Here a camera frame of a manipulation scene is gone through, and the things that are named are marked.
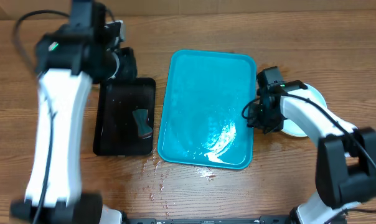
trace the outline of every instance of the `turquoise tray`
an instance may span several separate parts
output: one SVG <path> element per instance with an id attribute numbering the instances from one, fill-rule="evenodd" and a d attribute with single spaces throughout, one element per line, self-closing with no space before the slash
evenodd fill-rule
<path id="1" fill-rule="evenodd" d="M 157 151 L 168 162 L 243 169 L 253 129 L 241 117 L 256 64 L 241 54 L 180 50 L 171 58 Z"/>

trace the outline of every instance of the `green light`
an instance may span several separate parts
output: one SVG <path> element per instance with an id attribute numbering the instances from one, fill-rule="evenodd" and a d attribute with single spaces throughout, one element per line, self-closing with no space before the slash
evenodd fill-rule
<path id="1" fill-rule="evenodd" d="M 57 48 L 58 47 L 58 43 L 56 43 L 52 48 L 51 48 L 51 50 L 54 50 L 55 48 Z"/>

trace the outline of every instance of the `black tray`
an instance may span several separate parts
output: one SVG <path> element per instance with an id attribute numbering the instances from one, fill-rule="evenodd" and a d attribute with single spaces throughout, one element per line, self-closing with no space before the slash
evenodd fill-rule
<path id="1" fill-rule="evenodd" d="M 153 130 L 155 89 L 152 78 L 101 84 L 93 143 L 96 155 L 135 156 L 152 152 L 153 133 L 139 136 L 133 111 L 147 109 L 147 124 Z"/>

